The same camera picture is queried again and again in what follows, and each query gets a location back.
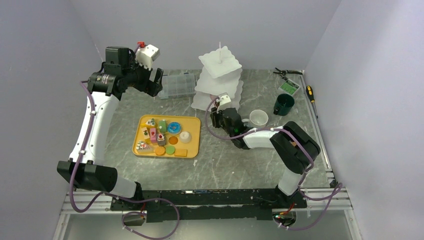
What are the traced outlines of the white three-tier dessert stand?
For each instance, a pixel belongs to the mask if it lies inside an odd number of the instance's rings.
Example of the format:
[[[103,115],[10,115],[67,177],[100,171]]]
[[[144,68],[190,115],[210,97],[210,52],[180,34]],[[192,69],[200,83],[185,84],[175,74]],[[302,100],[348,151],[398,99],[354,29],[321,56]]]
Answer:
[[[195,95],[191,107],[210,111],[207,107],[211,100],[227,94],[231,107],[239,109],[244,82],[241,80],[242,65],[227,46],[200,55],[203,67],[194,88]]]

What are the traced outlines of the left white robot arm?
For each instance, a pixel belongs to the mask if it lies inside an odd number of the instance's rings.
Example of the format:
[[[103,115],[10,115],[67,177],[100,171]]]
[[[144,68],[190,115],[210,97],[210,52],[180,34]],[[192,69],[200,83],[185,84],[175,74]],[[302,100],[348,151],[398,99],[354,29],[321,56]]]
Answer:
[[[163,70],[156,70],[151,80],[154,60],[160,50],[149,44],[136,50],[121,46],[105,49],[105,61],[82,86],[87,106],[81,130],[68,160],[59,161],[57,172],[70,189],[93,190],[123,197],[131,210],[144,203],[139,183],[119,176],[114,167],[105,166],[106,139],[113,115],[123,93],[134,88],[155,97],[162,90]]]

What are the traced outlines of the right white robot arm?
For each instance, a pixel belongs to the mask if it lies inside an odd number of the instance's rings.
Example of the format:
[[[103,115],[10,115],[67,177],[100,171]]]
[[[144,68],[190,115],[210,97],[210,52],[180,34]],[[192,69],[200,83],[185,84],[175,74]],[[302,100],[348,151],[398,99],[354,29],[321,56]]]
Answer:
[[[295,201],[301,181],[321,153],[317,142],[294,121],[278,127],[249,127],[233,107],[224,110],[213,107],[210,118],[213,127],[228,134],[228,137],[216,135],[217,138],[230,140],[243,150],[267,148],[277,152],[286,170],[276,186],[275,200],[280,207],[289,207]]]

